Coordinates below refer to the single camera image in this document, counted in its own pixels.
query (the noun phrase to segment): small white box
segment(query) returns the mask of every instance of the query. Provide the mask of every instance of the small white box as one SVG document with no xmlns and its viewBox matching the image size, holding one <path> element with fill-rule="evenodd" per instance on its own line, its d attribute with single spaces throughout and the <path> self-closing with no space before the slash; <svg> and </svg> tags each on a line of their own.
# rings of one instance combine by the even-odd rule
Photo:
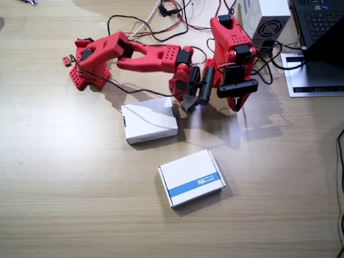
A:
<svg viewBox="0 0 344 258">
<path fill-rule="evenodd" d="M 172 208 L 226 186 L 208 149 L 162 165 L 158 170 Z"/>
<path fill-rule="evenodd" d="M 239 5 L 242 27 L 254 46 L 278 40 L 291 16 L 288 0 L 239 0 Z"/>
<path fill-rule="evenodd" d="M 121 107 L 124 129 L 129 144 L 178 133 L 178 125 L 170 98 L 152 99 Z"/>
</svg>

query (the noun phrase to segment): connector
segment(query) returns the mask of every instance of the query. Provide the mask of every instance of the connector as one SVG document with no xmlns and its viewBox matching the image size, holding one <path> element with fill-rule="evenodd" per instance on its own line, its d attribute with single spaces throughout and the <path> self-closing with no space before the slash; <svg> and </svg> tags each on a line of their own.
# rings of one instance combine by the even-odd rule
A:
<svg viewBox="0 0 344 258">
<path fill-rule="evenodd" d="M 64 58 L 62 58 L 62 61 L 63 61 L 64 66 L 66 66 L 66 67 L 71 66 L 71 61 L 70 61 L 69 57 L 65 56 Z"/>
<path fill-rule="evenodd" d="M 167 16 L 167 9 L 162 4 L 159 5 L 159 12 L 163 17 Z"/>
</svg>

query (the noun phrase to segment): desk surface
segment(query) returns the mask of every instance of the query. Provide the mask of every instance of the desk surface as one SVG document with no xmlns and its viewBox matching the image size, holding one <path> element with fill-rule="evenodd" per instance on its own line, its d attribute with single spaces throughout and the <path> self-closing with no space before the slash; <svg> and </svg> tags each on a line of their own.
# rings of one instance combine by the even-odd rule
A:
<svg viewBox="0 0 344 258">
<path fill-rule="evenodd" d="M 120 106 L 157 97 L 74 87 L 61 61 L 74 40 L 105 36 L 113 14 L 146 19 L 155 2 L 0 3 L 0 257 L 336 257 L 342 97 L 291 99 L 273 68 L 275 83 L 261 83 L 238 114 L 213 94 L 206 110 L 179 111 L 178 137 L 130 146 Z M 191 22 L 207 25 L 217 1 L 193 2 Z M 111 29 L 132 26 L 117 19 Z M 210 37 L 191 30 L 170 42 L 207 50 Z M 291 20 L 280 41 L 296 38 Z M 111 73 L 127 89 L 168 92 L 170 75 L 115 64 Z M 157 167 L 207 148 L 228 187 L 172 210 Z"/>
</svg>

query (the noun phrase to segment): white power supply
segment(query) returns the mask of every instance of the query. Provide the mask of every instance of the white power supply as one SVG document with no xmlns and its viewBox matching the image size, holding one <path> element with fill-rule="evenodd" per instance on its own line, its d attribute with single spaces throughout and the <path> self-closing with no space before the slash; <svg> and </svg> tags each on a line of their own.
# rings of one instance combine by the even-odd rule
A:
<svg viewBox="0 0 344 258">
<path fill-rule="evenodd" d="M 273 45 L 290 18 L 288 0 L 239 0 L 239 4 L 243 29 L 253 45 Z"/>
</svg>

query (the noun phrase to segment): box lid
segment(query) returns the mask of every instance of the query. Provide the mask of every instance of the box lid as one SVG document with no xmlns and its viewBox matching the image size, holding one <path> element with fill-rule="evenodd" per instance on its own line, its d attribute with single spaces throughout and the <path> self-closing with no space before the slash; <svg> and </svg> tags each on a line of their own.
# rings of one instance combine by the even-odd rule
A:
<svg viewBox="0 0 344 258">
<path fill-rule="evenodd" d="M 171 207 L 178 206 L 226 184 L 209 150 L 159 167 Z"/>
<path fill-rule="evenodd" d="M 121 109 L 127 139 L 178 129 L 170 98 L 123 105 Z"/>
</svg>

